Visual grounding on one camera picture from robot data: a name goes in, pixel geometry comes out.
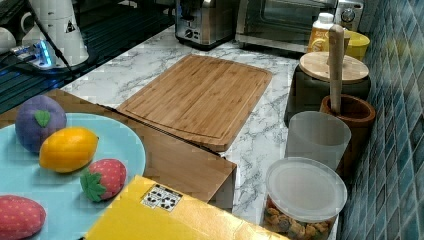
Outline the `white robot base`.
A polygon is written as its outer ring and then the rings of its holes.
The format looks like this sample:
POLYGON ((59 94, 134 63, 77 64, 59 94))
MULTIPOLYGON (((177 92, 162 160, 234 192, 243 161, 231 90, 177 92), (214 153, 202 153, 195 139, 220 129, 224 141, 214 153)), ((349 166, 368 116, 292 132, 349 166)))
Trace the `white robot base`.
POLYGON ((93 63, 97 54, 83 40, 72 0, 25 0, 29 11, 21 18, 33 19, 22 38, 19 60, 38 71, 76 71, 93 63))

